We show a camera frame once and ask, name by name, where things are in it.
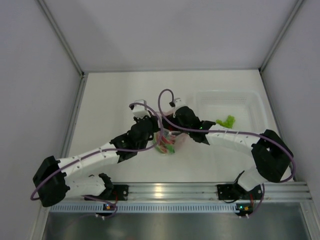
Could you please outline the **clear zip top bag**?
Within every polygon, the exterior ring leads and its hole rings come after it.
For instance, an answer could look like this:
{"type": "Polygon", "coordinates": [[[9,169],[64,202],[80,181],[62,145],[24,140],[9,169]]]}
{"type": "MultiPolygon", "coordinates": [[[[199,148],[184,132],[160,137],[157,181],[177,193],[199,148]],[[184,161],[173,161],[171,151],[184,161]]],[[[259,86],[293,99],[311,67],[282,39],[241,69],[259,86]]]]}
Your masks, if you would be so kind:
{"type": "Polygon", "coordinates": [[[159,111],[157,111],[156,114],[161,117],[164,133],[160,142],[154,148],[160,154],[172,155],[182,147],[188,135],[170,125],[159,111]]]}

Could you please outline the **green fake grapes bunch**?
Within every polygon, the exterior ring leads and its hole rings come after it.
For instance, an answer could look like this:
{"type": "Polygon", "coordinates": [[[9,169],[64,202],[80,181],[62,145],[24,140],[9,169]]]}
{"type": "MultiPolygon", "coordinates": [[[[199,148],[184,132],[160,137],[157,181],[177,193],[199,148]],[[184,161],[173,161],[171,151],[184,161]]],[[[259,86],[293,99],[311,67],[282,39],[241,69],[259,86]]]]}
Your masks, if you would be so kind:
{"type": "Polygon", "coordinates": [[[217,119],[215,122],[222,127],[232,129],[236,122],[236,119],[234,116],[228,115],[225,120],[217,119]]]}

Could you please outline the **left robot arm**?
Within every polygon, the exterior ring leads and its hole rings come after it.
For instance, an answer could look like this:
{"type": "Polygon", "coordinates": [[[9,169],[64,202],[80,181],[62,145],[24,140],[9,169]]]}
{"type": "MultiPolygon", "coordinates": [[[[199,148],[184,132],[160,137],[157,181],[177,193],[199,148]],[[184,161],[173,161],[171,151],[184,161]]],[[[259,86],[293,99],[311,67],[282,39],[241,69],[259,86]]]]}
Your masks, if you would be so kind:
{"type": "Polygon", "coordinates": [[[45,158],[33,177],[33,201],[51,207],[65,198],[83,196],[87,200],[111,200],[114,185],[106,174],[108,165],[135,157],[150,147],[148,142],[163,129],[158,116],[135,118],[135,124],[110,142],[86,153],[56,159],[45,158]]]}

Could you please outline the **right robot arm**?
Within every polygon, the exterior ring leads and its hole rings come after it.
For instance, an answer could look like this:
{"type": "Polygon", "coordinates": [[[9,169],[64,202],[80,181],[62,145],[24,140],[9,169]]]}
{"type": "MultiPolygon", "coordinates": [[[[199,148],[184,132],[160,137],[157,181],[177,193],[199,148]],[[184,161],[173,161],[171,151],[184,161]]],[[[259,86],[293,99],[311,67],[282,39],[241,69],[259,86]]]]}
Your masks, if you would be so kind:
{"type": "Polygon", "coordinates": [[[250,169],[242,171],[233,183],[218,187],[219,199],[244,199],[265,182],[285,182],[283,176],[294,155],[275,131],[235,131],[213,121],[200,120],[188,106],[179,107],[170,115],[163,114],[162,119],[197,143],[224,147],[253,158],[250,169]]]}

